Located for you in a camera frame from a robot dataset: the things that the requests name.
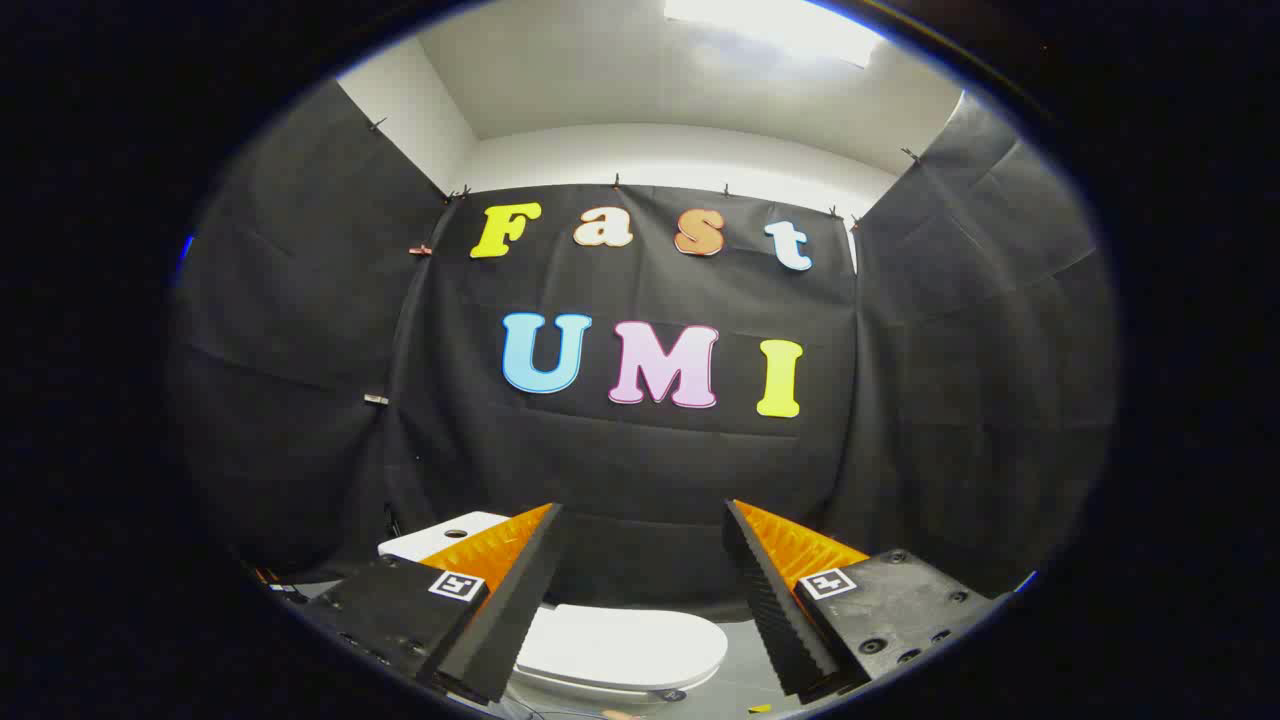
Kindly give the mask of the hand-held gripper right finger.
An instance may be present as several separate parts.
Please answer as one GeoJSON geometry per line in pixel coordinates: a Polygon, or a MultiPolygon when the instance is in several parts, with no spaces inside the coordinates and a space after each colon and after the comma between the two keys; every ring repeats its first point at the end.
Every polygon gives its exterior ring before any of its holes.
{"type": "Polygon", "coordinates": [[[845,694],[954,643],[998,606],[906,550],[869,555],[731,498],[723,544],[785,694],[845,694]]]}

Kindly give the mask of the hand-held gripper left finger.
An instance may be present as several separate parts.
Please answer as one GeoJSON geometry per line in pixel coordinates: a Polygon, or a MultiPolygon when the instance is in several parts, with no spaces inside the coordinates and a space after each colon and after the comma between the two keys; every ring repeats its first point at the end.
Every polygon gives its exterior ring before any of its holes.
{"type": "Polygon", "coordinates": [[[564,515],[544,503],[426,559],[384,553],[297,612],[415,685],[495,702],[561,564],[564,515]]]}

